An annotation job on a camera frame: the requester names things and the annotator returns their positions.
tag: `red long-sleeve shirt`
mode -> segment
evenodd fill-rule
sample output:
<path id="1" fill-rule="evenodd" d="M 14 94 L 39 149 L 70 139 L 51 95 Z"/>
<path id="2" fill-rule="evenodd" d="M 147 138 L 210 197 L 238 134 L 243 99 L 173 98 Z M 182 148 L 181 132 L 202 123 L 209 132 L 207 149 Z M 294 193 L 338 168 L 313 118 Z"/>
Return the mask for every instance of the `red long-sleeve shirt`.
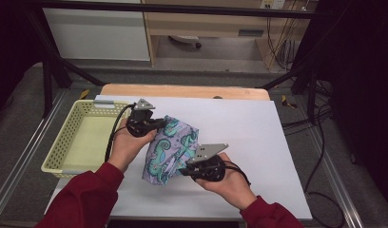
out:
<path id="1" fill-rule="evenodd" d="M 104 163 L 98 171 L 86 172 L 69 181 L 55 197 L 36 228 L 103 228 L 118 199 L 124 175 Z M 249 227 L 302 227 L 297 219 L 278 203 L 268 204 L 260 196 L 241 215 Z"/>

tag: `storage basket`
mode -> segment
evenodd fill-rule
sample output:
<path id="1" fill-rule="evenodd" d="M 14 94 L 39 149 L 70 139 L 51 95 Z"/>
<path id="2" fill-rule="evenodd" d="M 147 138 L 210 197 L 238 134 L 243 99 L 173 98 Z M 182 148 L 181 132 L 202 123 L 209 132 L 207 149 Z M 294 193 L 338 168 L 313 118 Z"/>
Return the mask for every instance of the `storage basket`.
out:
<path id="1" fill-rule="evenodd" d="M 97 100 L 75 102 L 42 164 L 42 171 L 57 178 L 96 171 L 105 161 L 109 135 L 126 105 Z"/>

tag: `teal patterned cloth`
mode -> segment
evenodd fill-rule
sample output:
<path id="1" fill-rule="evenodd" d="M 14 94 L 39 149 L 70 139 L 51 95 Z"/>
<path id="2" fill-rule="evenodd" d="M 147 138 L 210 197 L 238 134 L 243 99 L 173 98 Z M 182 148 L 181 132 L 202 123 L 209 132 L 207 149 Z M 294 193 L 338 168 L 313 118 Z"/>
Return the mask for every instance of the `teal patterned cloth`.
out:
<path id="1" fill-rule="evenodd" d="M 167 125 L 158 131 L 146 152 L 143 179 L 152 184 L 166 185 L 181 175 L 185 161 L 194 157 L 198 147 L 198 132 L 187 123 L 165 116 Z"/>

